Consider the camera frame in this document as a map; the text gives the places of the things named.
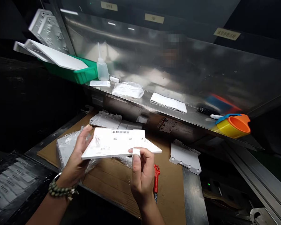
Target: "brown cardboard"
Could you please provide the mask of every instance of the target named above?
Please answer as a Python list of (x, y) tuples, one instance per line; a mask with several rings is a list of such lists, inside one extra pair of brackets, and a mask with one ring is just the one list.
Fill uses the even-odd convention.
[[(86, 115), (61, 136), (80, 130), (80, 127), (87, 125), (96, 113)], [(169, 142), (148, 135), (146, 138), (162, 149), (161, 154), (155, 154), (155, 164), (160, 168), (157, 206), (161, 215), (167, 225), (186, 224), (182, 167), (169, 162), (171, 148)], [(57, 166), (56, 140), (40, 150), (38, 155)], [(117, 159), (104, 158), (86, 174), (83, 184), (140, 218), (138, 206), (130, 190), (131, 173), (131, 169)]]

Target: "hand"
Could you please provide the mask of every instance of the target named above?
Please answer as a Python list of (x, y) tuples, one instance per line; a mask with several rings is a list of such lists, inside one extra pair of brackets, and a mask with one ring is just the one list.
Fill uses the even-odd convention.
[(132, 157), (132, 178), (131, 192), (139, 208), (155, 203), (153, 195), (154, 184), (154, 154), (146, 148), (135, 147), (140, 149), (140, 157)]
[(59, 179), (56, 181), (58, 187), (69, 188), (79, 182), (83, 177), (84, 171), (87, 168), (89, 160), (82, 160), (81, 156), (84, 153), (85, 149), (92, 140), (92, 136), (87, 139), (92, 130), (91, 125), (87, 125), (79, 134), (75, 148), (62, 171)]

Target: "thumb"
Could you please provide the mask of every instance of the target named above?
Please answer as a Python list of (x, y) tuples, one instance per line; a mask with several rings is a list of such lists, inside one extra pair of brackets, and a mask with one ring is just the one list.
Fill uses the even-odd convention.
[(132, 156), (131, 185), (137, 189), (141, 187), (141, 159), (138, 155)]

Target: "folded white cloth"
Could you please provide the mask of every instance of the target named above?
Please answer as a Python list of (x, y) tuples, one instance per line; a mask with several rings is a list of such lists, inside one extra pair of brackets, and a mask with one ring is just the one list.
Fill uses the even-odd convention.
[(175, 99), (164, 97), (157, 93), (153, 93), (150, 102), (173, 110), (178, 110), (182, 113), (187, 113), (186, 106), (184, 103), (179, 102)]

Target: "green plastic bin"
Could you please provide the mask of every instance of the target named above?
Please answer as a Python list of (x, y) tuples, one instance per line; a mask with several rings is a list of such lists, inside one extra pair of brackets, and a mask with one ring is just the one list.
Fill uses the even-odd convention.
[(88, 68), (82, 70), (70, 70), (59, 67), (56, 64), (44, 62), (42, 60), (41, 61), (50, 73), (78, 84), (84, 84), (98, 77), (97, 63), (87, 59), (79, 58), (77, 56), (71, 56), (83, 61)]

